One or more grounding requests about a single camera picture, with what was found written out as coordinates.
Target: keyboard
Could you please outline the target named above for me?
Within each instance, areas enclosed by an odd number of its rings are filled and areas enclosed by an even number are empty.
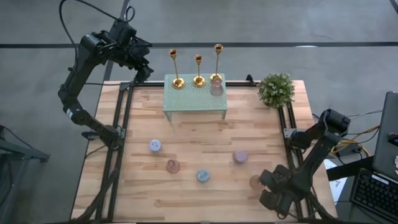
[[[350,202],[398,223],[398,184],[366,169],[355,177]]]

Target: wooden table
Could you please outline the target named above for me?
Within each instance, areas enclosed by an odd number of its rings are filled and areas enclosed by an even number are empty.
[[[294,84],[297,127],[309,128],[314,122],[304,82]],[[104,124],[113,121],[118,90],[118,86],[103,87],[96,118]],[[249,185],[252,175],[259,175],[264,169],[274,170],[277,164],[287,166],[277,110],[259,101],[256,87],[227,87],[227,94],[225,120],[219,112],[186,112],[176,113],[170,123],[162,111],[163,88],[134,89],[114,222],[279,220],[276,212],[259,203],[261,193]],[[162,142],[161,153],[150,152],[152,139]],[[91,142],[87,153],[102,145],[100,141]],[[235,164],[235,150],[247,150],[248,161]],[[104,148],[85,160],[72,218],[82,214],[98,193],[105,157]],[[180,172],[165,171],[169,159],[180,161]],[[210,171],[207,183],[197,181],[198,169]],[[320,203],[336,217],[325,166],[315,173],[313,185]],[[295,214],[294,205],[290,211]]]

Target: potted plant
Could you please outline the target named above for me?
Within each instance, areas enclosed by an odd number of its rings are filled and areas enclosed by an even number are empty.
[[[293,102],[294,85],[287,73],[271,73],[259,84],[260,100],[270,108]]]

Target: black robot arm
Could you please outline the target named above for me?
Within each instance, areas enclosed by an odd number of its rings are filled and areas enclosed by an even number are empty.
[[[70,74],[58,91],[63,111],[79,125],[86,125],[99,134],[108,147],[115,149],[121,144],[116,127],[103,125],[93,118],[79,103],[78,95],[93,69],[107,60],[137,70],[133,84],[142,83],[153,72],[144,58],[149,53],[150,43],[136,37],[137,31],[126,22],[116,20],[109,32],[91,33],[80,40],[78,57]]]
[[[290,148],[307,149],[311,146],[312,140],[318,141],[301,167],[289,170],[283,165],[278,165],[272,173],[268,170],[262,172],[260,182],[270,190],[270,192],[262,191],[260,202],[263,206],[286,217],[292,202],[299,202],[308,197],[321,218],[333,219],[311,193],[312,176],[332,147],[347,134],[349,122],[348,117],[328,109],[322,113],[319,122],[310,129],[305,132],[293,132],[288,141]]]

